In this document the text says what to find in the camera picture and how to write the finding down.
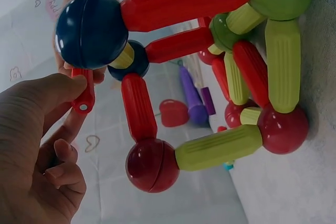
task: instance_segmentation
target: cartoon print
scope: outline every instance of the cartoon print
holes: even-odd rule
[[[19,79],[22,78],[22,75],[21,75],[20,70],[19,70],[18,67],[12,68],[10,70],[9,74],[10,74],[10,77],[11,77],[11,79],[10,79],[11,81],[17,81],[17,80],[19,80]]]
[[[41,4],[41,0],[35,0],[35,8],[39,7]]]
[[[188,107],[180,101],[168,99],[161,102],[161,122],[165,127],[178,127],[189,121]]]
[[[86,138],[86,142],[89,144],[86,149],[85,152],[86,153],[90,153],[92,152],[94,149],[97,148],[97,146],[100,143],[100,138],[95,136],[95,135],[90,135]]]
[[[56,22],[61,11],[61,6],[57,5],[56,0],[46,0],[46,11],[51,20]]]

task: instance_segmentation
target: white fabric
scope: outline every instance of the white fabric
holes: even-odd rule
[[[0,0],[0,91],[24,79],[56,71],[52,30],[62,0]],[[170,35],[170,28],[131,38],[147,45]],[[145,79],[155,114],[165,99],[184,102],[178,66],[152,65]],[[134,188],[125,175],[130,138],[118,82],[109,74],[96,86],[95,109],[74,142],[88,190],[74,224],[246,224],[231,177],[222,167],[181,173],[173,188],[156,195]],[[64,119],[48,133],[50,135]],[[211,134],[191,124],[168,129],[157,117],[158,137],[177,147],[186,140]]]

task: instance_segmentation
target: finger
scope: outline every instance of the finger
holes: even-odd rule
[[[102,69],[97,69],[97,70],[93,71],[93,82],[95,84],[100,84],[104,81],[105,70],[106,70],[106,68],[102,68]]]
[[[43,125],[43,136],[49,131],[49,129],[61,119],[71,108],[70,102],[65,102],[52,110],[49,114],[45,116]]]
[[[62,73],[62,74],[65,74],[66,76],[71,77],[71,70],[68,70],[68,69],[64,68],[64,60],[62,59],[60,53],[56,49],[56,46],[55,46],[55,32],[53,33],[53,36],[52,36],[52,44],[53,44],[53,49],[54,49],[55,61],[56,61],[56,65],[57,65],[57,71],[59,73]]]
[[[69,63],[64,63],[64,69],[66,71],[72,71],[74,67],[72,65],[70,65]],[[96,69],[93,71],[93,82],[95,84],[100,84],[104,81],[105,79],[105,71],[106,71],[107,67],[103,67],[100,69]]]
[[[64,139],[59,139],[55,141],[54,150],[59,162],[58,164],[60,164],[61,162],[70,162],[75,164],[77,162],[77,150],[73,148],[70,144],[68,144]]]
[[[75,206],[79,208],[86,192],[86,183],[78,165],[73,163],[63,163],[46,170],[47,180],[60,187],[60,192]]]
[[[70,65],[69,63],[67,63],[67,62],[64,61],[64,68],[65,69],[72,69],[74,67],[72,65]]]
[[[72,109],[64,124],[40,147],[36,167],[41,173],[44,173],[56,158],[54,143],[59,139],[64,139],[71,144],[78,135],[85,118],[86,115],[78,114]]]
[[[63,74],[50,76],[19,83],[17,89],[28,101],[34,102],[48,114],[62,103],[72,102],[79,97],[87,86],[84,76],[69,78]]]

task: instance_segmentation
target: pink ball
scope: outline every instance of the pink ball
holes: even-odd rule
[[[301,107],[291,113],[276,112],[267,105],[258,119],[263,146],[275,154],[288,154],[296,151],[308,135],[308,120]]]
[[[169,189],[180,174],[174,148],[159,139],[135,144],[126,159],[126,172],[135,187],[148,193]]]

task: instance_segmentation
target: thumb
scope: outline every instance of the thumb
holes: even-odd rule
[[[56,73],[50,76],[21,82],[17,89],[30,101],[38,104],[44,114],[49,113],[65,102],[72,102],[79,97],[87,86],[84,76],[70,78]]]

